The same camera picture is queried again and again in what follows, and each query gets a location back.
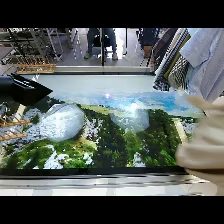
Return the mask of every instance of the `black umbrella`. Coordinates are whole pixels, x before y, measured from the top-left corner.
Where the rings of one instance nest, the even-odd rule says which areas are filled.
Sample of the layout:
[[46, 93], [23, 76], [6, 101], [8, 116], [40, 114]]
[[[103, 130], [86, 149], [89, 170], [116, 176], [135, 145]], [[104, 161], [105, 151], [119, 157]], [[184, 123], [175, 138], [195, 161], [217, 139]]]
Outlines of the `black umbrella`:
[[19, 75], [0, 76], [0, 103], [14, 100], [32, 106], [51, 92], [51, 89]]

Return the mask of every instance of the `leg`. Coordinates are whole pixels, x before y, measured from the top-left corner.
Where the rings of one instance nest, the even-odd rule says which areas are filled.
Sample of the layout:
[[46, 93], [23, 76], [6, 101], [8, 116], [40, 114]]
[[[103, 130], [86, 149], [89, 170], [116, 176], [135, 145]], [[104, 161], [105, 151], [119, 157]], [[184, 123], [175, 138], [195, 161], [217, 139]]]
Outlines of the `leg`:
[[88, 53], [92, 54], [93, 49], [93, 40], [95, 35], [99, 34], [97, 28], [89, 28], [89, 32], [87, 34], [87, 41], [88, 41]]
[[108, 37], [110, 38], [110, 43], [112, 45], [113, 53], [116, 53], [117, 44], [116, 44], [116, 36], [115, 36], [113, 28], [104, 28], [104, 30], [105, 30], [105, 34], [108, 35]]

